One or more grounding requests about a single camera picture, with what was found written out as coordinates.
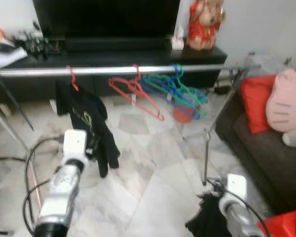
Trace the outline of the black shirt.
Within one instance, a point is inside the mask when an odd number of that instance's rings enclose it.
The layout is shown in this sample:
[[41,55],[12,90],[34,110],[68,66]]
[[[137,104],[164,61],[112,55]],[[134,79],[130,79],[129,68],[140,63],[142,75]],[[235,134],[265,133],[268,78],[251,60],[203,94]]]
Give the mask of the black shirt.
[[194,237],[232,237],[225,216],[220,211],[220,198],[211,193],[200,196],[200,209],[185,227]]

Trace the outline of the black tee green print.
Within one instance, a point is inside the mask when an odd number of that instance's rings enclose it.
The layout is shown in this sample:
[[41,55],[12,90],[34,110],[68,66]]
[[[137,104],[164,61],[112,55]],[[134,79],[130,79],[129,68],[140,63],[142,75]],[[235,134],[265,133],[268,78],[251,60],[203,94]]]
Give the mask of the black tee green print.
[[56,113],[70,115],[73,129],[86,131],[86,145],[92,138],[101,138],[103,160],[96,161],[99,176],[107,177],[110,169],[119,168],[120,151],[107,125],[108,113],[103,101],[79,86],[76,92],[67,81],[55,81]]

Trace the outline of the orange bin teal liner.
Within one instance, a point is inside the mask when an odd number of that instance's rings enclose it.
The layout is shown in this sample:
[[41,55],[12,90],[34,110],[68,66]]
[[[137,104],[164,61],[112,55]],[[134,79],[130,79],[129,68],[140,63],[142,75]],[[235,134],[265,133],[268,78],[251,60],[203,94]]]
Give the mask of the orange bin teal liner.
[[174,118],[179,123],[188,123],[192,120],[202,119],[207,112],[202,109],[209,99],[201,90],[192,88],[189,92],[183,92],[175,97]]

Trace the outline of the black soundbar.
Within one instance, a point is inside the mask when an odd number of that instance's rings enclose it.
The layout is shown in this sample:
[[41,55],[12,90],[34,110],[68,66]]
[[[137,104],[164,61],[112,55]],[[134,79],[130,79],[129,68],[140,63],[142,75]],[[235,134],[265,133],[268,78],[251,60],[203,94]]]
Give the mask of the black soundbar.
[[69,52],[165,50],[170,47],[167,38],[65,38]]

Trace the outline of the pink cat face pillow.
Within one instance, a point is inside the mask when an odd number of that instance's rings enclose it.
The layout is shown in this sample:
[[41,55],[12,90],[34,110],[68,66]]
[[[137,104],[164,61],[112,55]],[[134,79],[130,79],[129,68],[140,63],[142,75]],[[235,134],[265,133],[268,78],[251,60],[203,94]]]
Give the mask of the pink cat face pillow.
[[270,128],[278,132],[296,129],[296,70],[287,69],[276,75],[266,104]]

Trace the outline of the small black box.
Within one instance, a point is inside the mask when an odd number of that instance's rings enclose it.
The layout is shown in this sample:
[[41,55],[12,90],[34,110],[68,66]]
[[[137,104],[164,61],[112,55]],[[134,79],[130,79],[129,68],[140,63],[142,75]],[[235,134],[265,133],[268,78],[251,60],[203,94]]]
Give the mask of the small black box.
[[65,41],[60,39],[44,39],[44,52],[51,55],[60,55],[65,51]]

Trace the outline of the black remote control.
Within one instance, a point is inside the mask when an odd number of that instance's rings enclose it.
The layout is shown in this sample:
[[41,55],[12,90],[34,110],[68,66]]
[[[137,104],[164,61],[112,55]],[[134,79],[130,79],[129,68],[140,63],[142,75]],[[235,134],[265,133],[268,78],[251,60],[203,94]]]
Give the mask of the black remote control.
[[40,54],[47,51],[47,40],[45,38],[28,38],[25,41],[26,51],[30,54]]

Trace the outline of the dark grey fabric sofa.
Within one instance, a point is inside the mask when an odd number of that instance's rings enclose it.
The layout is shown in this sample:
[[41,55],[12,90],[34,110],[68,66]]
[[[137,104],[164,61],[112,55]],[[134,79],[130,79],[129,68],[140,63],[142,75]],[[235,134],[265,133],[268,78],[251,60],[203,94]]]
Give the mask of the dark grey fabric sofa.
[[285,145],[283,135],[273,129],[252,134],[240,93],[227,101],[215,131],[241,161],[273,212],[296,210],[296,148]]

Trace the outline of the red plastic stool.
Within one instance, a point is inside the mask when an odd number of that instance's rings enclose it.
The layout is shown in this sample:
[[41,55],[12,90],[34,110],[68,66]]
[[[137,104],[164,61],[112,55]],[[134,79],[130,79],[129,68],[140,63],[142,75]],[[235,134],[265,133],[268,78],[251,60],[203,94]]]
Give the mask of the red plastic stool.
[[258,227],[270,237],[296,237],[296,210],[274,215],[264,220],[266,229],[258,222]]

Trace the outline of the white paper stack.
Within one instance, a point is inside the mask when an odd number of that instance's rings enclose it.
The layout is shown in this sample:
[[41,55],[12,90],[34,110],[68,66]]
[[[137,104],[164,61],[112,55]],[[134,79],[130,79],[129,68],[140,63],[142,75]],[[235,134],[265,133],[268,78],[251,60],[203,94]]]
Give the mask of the white paper stack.
[[16,49],[11,53],[0,53],[0,68],[6,67],[8,65],[11,65],[12,63],[19,61],[20,59],[28,57],[28,53],[22,47],[17,47],[17,48],[18,49]]

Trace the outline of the black flat screen television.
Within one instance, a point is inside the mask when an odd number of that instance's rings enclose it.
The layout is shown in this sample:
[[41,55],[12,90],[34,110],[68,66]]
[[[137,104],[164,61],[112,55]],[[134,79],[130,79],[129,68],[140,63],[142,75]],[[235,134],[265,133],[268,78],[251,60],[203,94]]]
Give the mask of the black flat screen television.
[[169,38],[180,0],[33,0],[40,28],[65,38]]

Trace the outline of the black television cabinet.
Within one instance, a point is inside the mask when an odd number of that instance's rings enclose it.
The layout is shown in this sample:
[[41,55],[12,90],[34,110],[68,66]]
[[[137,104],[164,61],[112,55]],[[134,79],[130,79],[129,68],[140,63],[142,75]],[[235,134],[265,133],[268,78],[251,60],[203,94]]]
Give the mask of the black television cabinet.
[[[47,101],[55,99],[55,81],[70,82],[67,66],[76,73],[76,83],[98,96],[117,95],[109,87],[110,77],[132,79],[135,73],[78,75],[77,68],[112,66],[171,66],[171,65],[224,65],[227,55],[214,47],[211,50],[112,50],[92,52],[62,52],[47,58],[28,56],[12,65],[0,69],[1,81],[19,102]],[[60,68],[62,76],[8,76],[8,70]],[[218,79],[220,70],[191,72],[184,69],[182,83],[189,87],[212,87]]]

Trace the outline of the red cushion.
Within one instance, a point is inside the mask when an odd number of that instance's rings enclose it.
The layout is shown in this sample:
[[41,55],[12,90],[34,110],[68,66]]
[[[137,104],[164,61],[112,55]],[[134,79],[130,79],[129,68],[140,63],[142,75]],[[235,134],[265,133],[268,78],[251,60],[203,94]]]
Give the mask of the red cushion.
[[272,129],[267,122],[266,107],[276,75],[246,78],[241,84],[249,130],[254,135]]

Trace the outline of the white lace covered side table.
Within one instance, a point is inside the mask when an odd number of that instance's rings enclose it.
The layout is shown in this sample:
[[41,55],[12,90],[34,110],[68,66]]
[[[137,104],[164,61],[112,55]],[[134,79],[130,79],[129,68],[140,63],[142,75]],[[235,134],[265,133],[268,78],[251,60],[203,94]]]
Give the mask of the white lace covered side table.
[[248,77],[276,75],[289,68],[285,64],[285,60],[280,57],[254,54],[253,52],[245,58],[244,65],[249,67]]

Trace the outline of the red laughing Buddha statue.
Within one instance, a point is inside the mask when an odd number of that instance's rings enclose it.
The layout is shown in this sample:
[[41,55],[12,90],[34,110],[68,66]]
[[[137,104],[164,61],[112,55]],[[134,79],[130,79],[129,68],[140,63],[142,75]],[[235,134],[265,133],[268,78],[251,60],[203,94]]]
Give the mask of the red laughing Buddha statue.
[[216,34],[224,22],[224,0],[195,0],[189,7],[186,44],[195,50],[213,49]]

